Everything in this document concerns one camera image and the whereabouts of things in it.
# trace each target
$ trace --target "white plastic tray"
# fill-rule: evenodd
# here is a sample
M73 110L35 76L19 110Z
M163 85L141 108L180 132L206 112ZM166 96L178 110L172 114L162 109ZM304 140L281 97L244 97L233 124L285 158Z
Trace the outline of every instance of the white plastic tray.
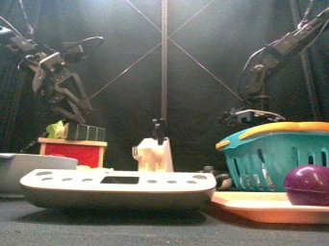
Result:
M213 207L264 223L329 224L329 207L293 206L285 192L216 192Z

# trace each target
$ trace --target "purple ball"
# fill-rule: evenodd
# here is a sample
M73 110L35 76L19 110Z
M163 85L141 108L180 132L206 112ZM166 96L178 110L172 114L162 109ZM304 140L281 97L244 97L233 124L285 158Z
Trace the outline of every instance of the purple ball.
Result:
M329 168L307 164L296 167L284 180L293 205L329 206Z

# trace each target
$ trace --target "red box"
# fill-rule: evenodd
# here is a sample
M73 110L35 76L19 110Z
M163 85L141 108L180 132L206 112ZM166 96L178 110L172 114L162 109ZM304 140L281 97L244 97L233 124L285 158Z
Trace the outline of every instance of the red box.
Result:
M78 159L79 165L89 165L91 168L103 167L107 142L43 137L38 141L42 143L40 155L74 158Z

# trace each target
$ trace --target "yellow basket handle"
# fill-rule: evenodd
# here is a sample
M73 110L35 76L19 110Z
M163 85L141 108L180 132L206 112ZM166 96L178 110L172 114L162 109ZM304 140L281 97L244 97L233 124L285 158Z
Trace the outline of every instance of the yellow basket handle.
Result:
M221 150L224 149L226 146L229 146L230 144L230 140L222 140L216 144L216 149Z
M328 132L329 134L329 123L328 122L279 122L261 125L250 128L240 135L240 140L244 140L256 135L266 134L270 132L307 132L319 131Z

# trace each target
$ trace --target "black wire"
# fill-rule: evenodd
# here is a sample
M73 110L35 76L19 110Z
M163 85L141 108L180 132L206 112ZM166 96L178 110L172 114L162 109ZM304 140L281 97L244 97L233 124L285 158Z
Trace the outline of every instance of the black wire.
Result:
M35 13L35 20L34 20L34 24L32 24L32 27L34 27L34 36L32 36L32 38L35 37L35 33L38 31L38 28L39 28L42 7L43 7L43 0L39 0L39 2L38 2L38 8L36 8L36 13Z
M7 26L11 28L11 30L14 31L14 33L23 37L23 35L20 34L20 32L16 30L15 26L11 24L11 22L3 17L0 16L0 19L3 20L3 22L7 24Z
M242 82L244 82L244 78L245 78L245 75L246 75L246 72L248 72L248 67L249 67L249 64L250 62L254 60L256 56L265 50L265 48L260 49L258 51L256 51L252 56L248 58L248 61L246 61L246 64L245 64L245 67L244 67L244 70L242 70L242 74L241 74L241 77L240 77L240 81L238 81L238 93L240 93L240 96L241 98L244 99L244 102L246 103L246 105L250 107L250 102L248 101L245 95L242 94Z
M304 13L304 18L303 18L300 24L297 25L299 28L301 28L304 26L304 23L308 21L308 18L311 16L312 10L313 10L313 0L309 1L309 5L307 6L307 10L305 10L305 13Z
M43 132L30 143L27 146L24 146L19 152L20 153L27 153L28 150L39 143L38 139L39 137L47 137L48 136L48 133L47 132Z
M102 43L105 42L103 37L89 37L89 38L86 38L86 39L83 39L83 40L81 40L81 41L78 41L75 44L73 44L73 45L70 45L69 47L66 47L65 50L62 51L62 53L66 53L67 50L73 49L74 47L77 47L77 46L79 46L79 45L83 45L86 42L90 42L90 41L93 41L93 40L99 40L99 42L98 42L98 44L94 46L94 48L91 49L91 51L89 52L89 54L87 54L85 57L82 57L82 60L87 59L89 57L91 57L91 56L95 54L95 52L97 52L99 46L101 46Z
M35 30L34 30L34 27L28 23L27 14L26 14L26 8L24 8L24 5L23 5L23 0L19 0L19 4L20 4L20 9L22 9L24 21L26 21L27 34L32 37L34 33L35 33Z

